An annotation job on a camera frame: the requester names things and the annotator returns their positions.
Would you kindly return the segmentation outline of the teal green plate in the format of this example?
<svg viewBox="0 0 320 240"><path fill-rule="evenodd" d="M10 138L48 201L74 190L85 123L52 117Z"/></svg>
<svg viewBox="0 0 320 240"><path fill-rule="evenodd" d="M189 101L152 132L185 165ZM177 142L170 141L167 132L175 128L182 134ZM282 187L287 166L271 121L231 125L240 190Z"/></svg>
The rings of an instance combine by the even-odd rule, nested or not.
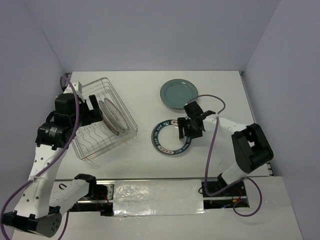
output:
<svg viewBox="0 0 320 240"><path fill-rule="evenodd" d="M160 89L162 102L171 109L183 110L185 104L198 96L196 86L185 79L171 79Z"/></svg>

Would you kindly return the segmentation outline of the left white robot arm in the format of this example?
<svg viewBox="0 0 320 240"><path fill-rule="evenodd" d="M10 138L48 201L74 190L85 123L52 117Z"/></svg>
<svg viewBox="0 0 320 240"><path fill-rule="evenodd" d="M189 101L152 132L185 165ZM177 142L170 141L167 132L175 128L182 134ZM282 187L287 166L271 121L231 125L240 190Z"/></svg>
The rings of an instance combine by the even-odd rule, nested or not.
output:
<svg viewBox="0 0 320 240"><path fill-rule="evenodd" d="M81 198L98 195L95 176L79 173L56 195L51 195L60 164L79 127L102 120L96 96L89 96L92 109L77 94L62 93L52 111L37 130L35 157L28 181L16 192L23 192L15 209L1 211L0 228L51 238L61 225L62 217Z"/></svg>

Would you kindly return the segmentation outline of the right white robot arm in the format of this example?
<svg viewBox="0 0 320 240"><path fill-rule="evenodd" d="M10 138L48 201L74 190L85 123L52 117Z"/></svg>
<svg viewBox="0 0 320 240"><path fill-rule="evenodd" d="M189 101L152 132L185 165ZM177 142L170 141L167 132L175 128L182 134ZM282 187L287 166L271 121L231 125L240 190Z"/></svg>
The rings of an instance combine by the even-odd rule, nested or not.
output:
<svg viewBox="0 0 320 240"><path fill-rule="evenodd" d="M205 167L203 191L210 197L221 194L228 196L235 185L273 159L273 150L257 123L245 125L220 117L218 113L203 111L197 102L184 105L186 117L177 119L179 138L196 139L204 132L213 132L207 163ZM230 140L233 146L235 162L217 177L217 192L209 192L208 173L214 142L217 136Z"/></svg>

